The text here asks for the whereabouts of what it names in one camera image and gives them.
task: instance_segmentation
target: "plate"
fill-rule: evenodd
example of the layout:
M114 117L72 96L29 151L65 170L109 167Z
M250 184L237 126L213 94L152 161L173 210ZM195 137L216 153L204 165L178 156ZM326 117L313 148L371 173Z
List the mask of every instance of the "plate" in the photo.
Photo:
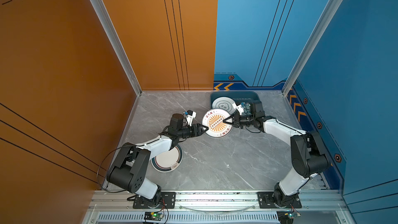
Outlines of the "plate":
M232 125L222 121L230 117L229 112L223 109L211 109L203 116L202 125L209 127L206 134L212 138L225 137L232 130Z
M220 108L224 109L225 111L229 112L229 114L233 114L236 109L232 106L235 101L228 97L220 97L213 101L211 107L212 108Z
M173 149L163 152L152 158L152 166L158 172L170 172L175 170L181 163L182 149L180 145L176 145Z

